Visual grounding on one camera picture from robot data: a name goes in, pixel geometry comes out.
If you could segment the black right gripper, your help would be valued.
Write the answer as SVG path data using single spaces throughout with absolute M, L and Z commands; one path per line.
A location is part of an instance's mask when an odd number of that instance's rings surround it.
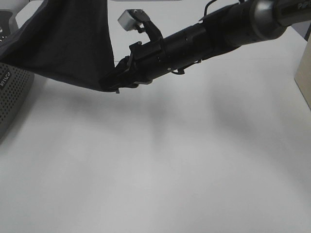
M 130 45 L 130 55 L 100 79 L 103 92 L 119 93 L 120 88 L 136 88 L 139 84 L 150 84 L 154 79 L 169 73 L 170 64 L 162 41 Z

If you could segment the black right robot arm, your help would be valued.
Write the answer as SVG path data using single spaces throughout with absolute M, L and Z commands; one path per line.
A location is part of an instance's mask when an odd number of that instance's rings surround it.
M 130 55 L 100 80 L 103 91 L 136 88 L 168 73 L 183 75 L 186 68 L 247 44 L 274 40 L 296 23 L 309 21 L 308 0 L 241 0 L 212 13 L 197 24 L 163 37 L 141 9 L 119 17 L 126 30 L 146 33 L 149 42 L 132 44 Z

